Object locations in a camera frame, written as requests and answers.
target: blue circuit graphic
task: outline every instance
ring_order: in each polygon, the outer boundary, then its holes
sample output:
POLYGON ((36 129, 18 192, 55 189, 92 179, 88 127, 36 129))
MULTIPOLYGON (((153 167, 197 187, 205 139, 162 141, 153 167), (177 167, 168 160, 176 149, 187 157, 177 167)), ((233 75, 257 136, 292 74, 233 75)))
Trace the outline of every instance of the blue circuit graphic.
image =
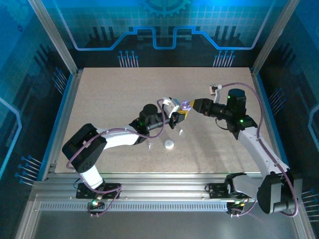
MULTIPOLYGON (((144 1, 144 2, 147 2, 148 5, 151 5, 151 1, 144 1)), ((256 43, 261 35, 261 32, 263 31, 264 29, 264 26, 269 18, 269 15, 274 7, 274 2, 273 4, 270 6, 262 24, 261 24, 261 27, 253 41, 253 44, 250 46, 250 47, 237 47, 237 46, 218 46, 217 43, 207 34, 206 31, 202 31, 202 30, 196 30, 196 26, 195 25, 181 25, 181 26, 176 26, 173 30, 173 34, 172 34, 172 46, 158 46, 157 45, 157 36, 156 36, 156 30, 155 30, 155 27, 153 26, 133 26, 132 29, 133 31, 127 31, 127 32, 124 32, 113 44, 112 46, 110 47, 86 47, 86 48, 80 48, 78 47, 72 33, 71 33, 71 30, 70 28, 68 27, 67 23, 66 23, 66 20, 65 18, 63 17, 63 14, 61 12, 61 10, 59 9, 59 7, 57 6, 57 4, 55 4, 55 7, 58 11, 58 14, 62 20, 62 23, 72 41, 72 44, 74 46, 74 48, 78 51, 112 51, 115 49, 115 47, 126 37, 126 36, 129 36, 129 35, 138 35, 138 31, 139 30, 150 30, 152 31, 152 39, 153 39, 153 47, 154 49, 156 50, 174 50, 176 48, 176 45, 177 45, 177 33, 180 29, 190 29, 191 30, 191 34, 197 34, 197 35, 202 35, 204 38, 206 38, 208 40, 208 42, 213 45, 217 50, 252 50, 255 46, 256 46, 256 43)), ((161 15, 163 15, 163 11, 165 11, 166 13, 168 13, 168 8, 161 8, 162 9, 162 13, 161 15)), ((154 11, 154 8, 152 8, 152 12, 154 12, 155 14, 160 14, 160 12, 155 12, 154 11)))
POLYGON ((183 9, 186 9, 186 5, 190 3, 190 0, 142 0, 141 4, 144 9, 150 14, 155 14, 156 16, 162 15, 173 16, 174 14, 179 14, 183 9))

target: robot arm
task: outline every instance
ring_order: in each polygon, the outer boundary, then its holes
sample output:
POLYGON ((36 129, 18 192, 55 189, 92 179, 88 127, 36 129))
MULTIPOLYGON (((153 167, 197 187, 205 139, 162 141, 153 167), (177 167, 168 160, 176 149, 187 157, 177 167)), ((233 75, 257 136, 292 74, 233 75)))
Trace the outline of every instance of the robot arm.
MULTIPOLYGON (((231 89, 228 92, 227 104, 223 105, 218 103, 218 91, 221 89, 221 86, 211 87, 211 95, 215 96, 214 101, 196 99, 180 104, 178 100, 165 98, 162 105, 165 119, 162 113, 158 113, 155 105, 148 104, 144 106, 139 117, 125 128, 111 129, 109 132, 106 131, 106 134, 97 137, 71 164, 91 188, 103 189, 105 182, 95 167, 95 163, 104 149, 142 143, 152 129, 162 127, 164 124, 169 124, 174 129, 175 125, 182 122, 188 111, 193 108, 205 116, 226 120, 227 129, 248 150, 261 171, 262 180, 250 178, 245 173, 228 175, 224 184, 228 191, 227 196, 233 197, 234 194, 240 194, 241 198, 249 196, 257 199, 261 209, 267 214, 293 209, 295 207, 293 196, 278 166, 281 165, 287 173, 298 197, 301 196, 302 179, 290 171, 262 136, 257 138, 257 124, 249 115, 246 115, 245 92, 240 89, 231 89), (266 153, 259 141, 262 141, 269 153, 266 153), (276 159, 276 164, 273 163, 269 154, 276 159)), ((101 132, 105 130, 96 129, 91 124, 84 125, 63 146, 63 153, 70 160, 87 141, 101 132)))
POLYGON ((110 129, 109 132, 88 123, 64 144, 62 152, 70 160, 86 142, 106 131, 106 134, 97 137, 71 162, 74 169, 92 189, 103 189, 105 182, 95 166, 102 151, 120 145, 140 144, 146 140, 152 129, 162 127, 163 124, 169 124, 173 129, 186 117, 187 112, 178 112, 179 107, 178 100, 164 98, 162 104, 164 120, 162 113, 158 113, 157 106, 148 104, 144 106, 139 117, 129 125, 124 128, 110 129))
MULTIPOLYGON (((217 101, 219 90, 221 88, 211 86, 211 95, 215 95, 217 101)), ((245 92, 231 89, 227 98, 226 105, 210 99, 197 99, 191 101, 190 105, 205 116, 226 120, 227 129, 248 150, 260 169, 263 180, 252 179, 244 173, 228 175, 225 184, 229 185, 229 192, 242 193, 257 199, 259 206, 267 214, 295 208, 294 197, 279 165, 291 181, 297 198, 301 197, 301 177, 290 171, 289 166, 274 153, 261 135, 258 137, 257 124, 246 115, 245 92)))

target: enclosure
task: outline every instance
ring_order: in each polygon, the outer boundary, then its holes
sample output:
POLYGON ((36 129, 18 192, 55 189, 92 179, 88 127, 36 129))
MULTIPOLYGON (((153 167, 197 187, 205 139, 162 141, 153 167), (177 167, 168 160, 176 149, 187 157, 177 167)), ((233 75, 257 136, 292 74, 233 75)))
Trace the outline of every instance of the enclosure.
MULTIPOLYGON (((0 1, 1 238, 317 238, 318 11, 316 0, 0 1), (157 139, 103 152, 98 170, 123 190, 102 217, 86 213, 61 151, 81 126, 125 127, 146 104, 211 98, 210 85, 233 82, 256 90, 261 134, 302 175, 296 217, 256 205, 230 218, 227 200, 210 199, 208 183, 261 172, 195 111, 157 139)), ((254 94, 236 88, 259 123, 254 94)))

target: small white object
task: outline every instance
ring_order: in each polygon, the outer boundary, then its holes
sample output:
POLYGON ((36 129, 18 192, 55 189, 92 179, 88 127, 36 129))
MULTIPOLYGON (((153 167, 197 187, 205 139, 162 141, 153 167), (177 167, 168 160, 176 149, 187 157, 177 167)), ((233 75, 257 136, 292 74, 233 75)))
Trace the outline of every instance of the small white object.
POLYGON ((174 147, 174 142, 171 139, 167 139, 164 142, 165 148, 172 149, 174 147))

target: purple cable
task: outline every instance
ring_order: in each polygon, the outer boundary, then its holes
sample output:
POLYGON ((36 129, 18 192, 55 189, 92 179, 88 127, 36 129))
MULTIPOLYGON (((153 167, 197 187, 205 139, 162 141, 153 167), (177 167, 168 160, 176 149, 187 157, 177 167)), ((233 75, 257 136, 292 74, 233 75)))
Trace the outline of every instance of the purple cable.
POLYGON ((251 208, 248 209, 247 211, 245 211, 244 213, 243 213, 242 210, 240 210, 240 209, 238 209, 238 208, 232 208, 231 210, 241 212, 241 213, 238 215, 239 217, 241 217, 241 216, 243 216, 243 215, 246 215, 246 214, 250 213, 250 211, 253 210, 253 208, 254 208, 254 206, 256 205, 256 203, 257 203, 257 200, 254 202, 254 204, 251 206, 251 208))
POLYGON ((260 100, 260 98, 259 98, 257 92, 256 92, 251 86, 249 86, 249 85, 247 85, 247 84, 245 84, 245 83, 234 82, 234 83, 230 83, 230 84, 225 84, 225 85, 223 85, 222 87, 233 86, 233 85, 241 85, 241 86, 247 87, 248 89, 250 89, 250 90, 254 93, 254 95, 256 96, 256 98, 257 98, 257 100, 258 100, 261 116, 260 116, 260 122, 259 122, 259 125, 258 125, 258 128, 257 128, 257 139, 258 139, 258 142, 260 143, 261 147, 264 149, 264 151, 265 151, 265 152, 268 154, 268 156, 271 158, 271 160, 273 161, 273 163, 275 164, 275 166, 277 166, 277 167, 279 168, 279 170, 283 173, 283 176, 284 176, 285 180, 286 180, 287 183, 288 183, 289 189, 290 189, 291 194, 292 194, 293 199, 294 199, 294 204, 295 204, 295 211, 294 211, 294 213, 292 213, 292 214, 288 214, 288 213, 285 213, 285 212, 281 212, 281 213, 284 214, 284 215, 287 216, 287 217, 295 217, 295 216, 298 214, 299 205, 298 205, 298 200, 297 200, 297 196, 296 196, 294 187, 293 187, 293 185, 292 185, 290 179, 288 178, 288 175, 286 174, 286 172, 285 172, 284 169, 282 168, 282 166, 277 162, 277 160, 273 157, 273 155, 269 152, 269 150, 267 149, 267 147, 264 145, 264 143, 263 143, 262 140, 260 139, 260 127, 261 127, 261 124, 263 123, 263 120, 264 120, 264 112, 263 112, 261 100, 260 100))
MULTIPOLYGON (((238 209, 238 208, 233 208, 232 210, 238 211, 238 212, 243 212, 242 210, 240 210, 240 209, 238 209)), ((259 221, 260 224, 262 224, 262 225, 264 225, 264 226, 267 226, 260 218, 258 218, 258 217, 255 216, 254 214, 251 214, 251 213, 249 213, 249 212, 247 212, 247 214, 250 215, 251 217, 253 217, 254 219, 256 219, 257 221, 259 221)), ((268 231, 269 231, 272 235, 274 235, 276 238, 279 239, 279 236, 276 235, 272 230, 268 229, 268 231)))
POLYGON ((97 214, 95 215, 95 214, 92 214, 91 211, 90 211, 90 209, 89 209, 88 211, 89 211, 89 213, 91 214, 91 216, 97 216, 97 217, 99 217, 99 216, 105 214, 105 213, 111 208, 111 205, 114 203, 115 199, 119 196, 120 192, 121 192, 121 190, 118 191, 118 193, 115 195, 115 197, 113 198, 113 200, 111 201, 111 203, 108 205, 108 207, 107 207, 104 211, 102 211, 101 213, 97 213, 97 214))
MULTIPOLYGON (((164 120, 164 119, 165 119, 165 113, 164 113, 164 110, 163 110, 163 108, 162 108, 162 106, 161 106, 161 104, 160 104, 160 101, 161 101, 161 100, 157 100, 157 105, 158 105, 159 108, 160 108, 160 111, 161 111, 161 114, 162 114, 162 118, 163 118, 163 122, 164 122, 164 121, 165 121, 165 120, 164 120)), ((96 138, 98 138, 98 137, 100 137, 100 136, 102 136, 102 135, 104 135, 104 134, 107 134, 107 133, 112 132, 112 131, 121 130, 121 131, 127 131, 127 132, 130 132, 130 133, 136 134, 136 135, 138 135, 138 136, 140 136, 140 137, 144 137, 144 138, 156 138, 156 137, 159 137, 159 136, 162 134, 162 132, 164 131, 164 126, 165 126, 165 124, 163 123, 162 128, 160 129, 160 132, 159 132, 157 135, 155 135, 155 136, 143 135, 143 134, 140 134, 140 133, 137 133, 137 132, 134 132, 134 131, 132 131, 132 130, 125 129, 125 128, 112 128, 112 129, 106 130, 106 131, 104 131, 104 132, 102 132, 102 133, 99 133, 98 135, 94 136, 94 137, 91 138, 90 140, 88 140, 88 141, 70 158, 70 160, 69 160, 68 163, 66 164, 66 167, 67 167, 68 169, 74 169, 73 167, 70 166, 71 163, 73 162, 73 160, 74 160, 91 142, 93 142, 96 138)), ((77 173, 77 175, 79 176, 79 178, 83 181, 84 185, 85 185, 86 187, 88 187, 91 191, 95 192, 95 193, 107 194, 107 193, 115 192, 115 191, 117 191, 117 190, 119 190, 119 192, 121 191, 121 188, 122 188, 122 187, 118 187, 118 188, 115 188, 115 189, 112 189, 112 190, 108 190, 108 191, 95 190, 95 189, 93 189, 93 188, 90 187, 90 185, 83 179, 83 177, 81 176, 81 174, 79 174, 78 172, 76 172, 76 173, 77 173)))

